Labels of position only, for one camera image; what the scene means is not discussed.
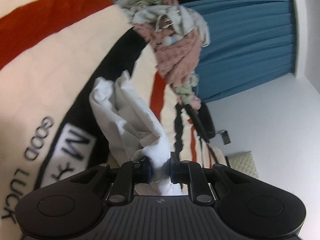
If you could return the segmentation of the white t-shirt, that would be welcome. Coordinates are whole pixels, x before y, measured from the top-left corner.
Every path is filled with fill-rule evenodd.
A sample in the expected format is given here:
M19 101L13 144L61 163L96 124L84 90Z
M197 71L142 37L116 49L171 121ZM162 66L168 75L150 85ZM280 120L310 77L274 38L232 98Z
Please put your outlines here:
M179 184L170 180L171 157L168 137L147 103L135 91L128 71L116 81L98 77L89 103L112 156L119 165L147 157L151 162L151 183L139 183L139 195L179 196Z

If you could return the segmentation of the beige quilted headboard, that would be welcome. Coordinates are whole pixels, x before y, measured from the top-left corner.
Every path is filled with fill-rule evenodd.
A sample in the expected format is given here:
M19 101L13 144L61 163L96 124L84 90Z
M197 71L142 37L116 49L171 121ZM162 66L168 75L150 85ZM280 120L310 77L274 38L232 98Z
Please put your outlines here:
M251 151L240 152L233 155L225 156L227 165L239 172L242 172L255 179L259 179L257 168Z

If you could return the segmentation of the light green garment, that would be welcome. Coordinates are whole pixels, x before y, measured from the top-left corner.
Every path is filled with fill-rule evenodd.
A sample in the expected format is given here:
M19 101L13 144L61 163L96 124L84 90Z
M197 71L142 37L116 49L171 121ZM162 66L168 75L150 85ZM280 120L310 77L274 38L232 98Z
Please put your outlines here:
M189 83L185 83L181 86L173 88L174 92L180 97L183 104L197 103L198 98L193 91L193 86Z

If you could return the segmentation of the pink fluffy blanket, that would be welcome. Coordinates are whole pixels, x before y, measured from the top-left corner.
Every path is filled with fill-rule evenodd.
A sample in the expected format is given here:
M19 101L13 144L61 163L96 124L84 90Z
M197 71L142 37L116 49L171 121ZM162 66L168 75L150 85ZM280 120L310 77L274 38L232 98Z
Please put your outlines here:
M178 0L163 0L158 5L180 5ZM157 69L169 85L181 85L199 63L202 42L199 33L193 29L185 36L175 33L167 16L162 16L159 29L156 23L134 24L135 31L144 38L154 51Z

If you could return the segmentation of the right blue curtain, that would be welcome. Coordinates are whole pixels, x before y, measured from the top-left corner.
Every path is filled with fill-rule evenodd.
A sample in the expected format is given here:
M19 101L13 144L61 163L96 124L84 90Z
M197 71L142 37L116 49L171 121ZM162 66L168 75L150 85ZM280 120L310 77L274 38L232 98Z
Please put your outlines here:
M223 99L295 71L293 0L200 0L185 3L208 23L210 45L195 69L198 97Z

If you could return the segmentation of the grey-white hoodie on pile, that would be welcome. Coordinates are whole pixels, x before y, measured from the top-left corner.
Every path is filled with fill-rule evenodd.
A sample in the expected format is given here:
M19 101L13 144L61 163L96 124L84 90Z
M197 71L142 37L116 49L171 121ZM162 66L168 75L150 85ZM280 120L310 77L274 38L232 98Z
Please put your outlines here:
M208 23L198 12L182 5L148 6L138 12L134 12L129 19L134 24L155 22L156 30L158 30L159 22L162 16L167 16L172 23L171 26L176 34L185 36L193 29L196 29L199 33L202 47L206 47L210 44Z

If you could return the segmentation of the striped fleece blanket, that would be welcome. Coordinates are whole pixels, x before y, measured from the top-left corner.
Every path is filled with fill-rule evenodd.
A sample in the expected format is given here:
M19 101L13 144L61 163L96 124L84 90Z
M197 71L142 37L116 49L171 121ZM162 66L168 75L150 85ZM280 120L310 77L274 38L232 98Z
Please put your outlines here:
M114 164L89 104L98 77L128 71L182 160L226 162L159 75L152 48L111 0L1 0L1 239L21 239L31 191Z

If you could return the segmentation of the wall power socket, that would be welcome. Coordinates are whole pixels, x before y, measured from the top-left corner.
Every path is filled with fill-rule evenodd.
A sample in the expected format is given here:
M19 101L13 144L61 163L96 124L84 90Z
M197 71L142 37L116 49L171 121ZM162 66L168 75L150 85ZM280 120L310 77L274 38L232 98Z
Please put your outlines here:
M228 145L231 143L231 140L230 140L230 137L229 137L229 134L228 134L228 131L225 130L221 133L221 137L222 137L222 140L223 140L223 144L224 145Z

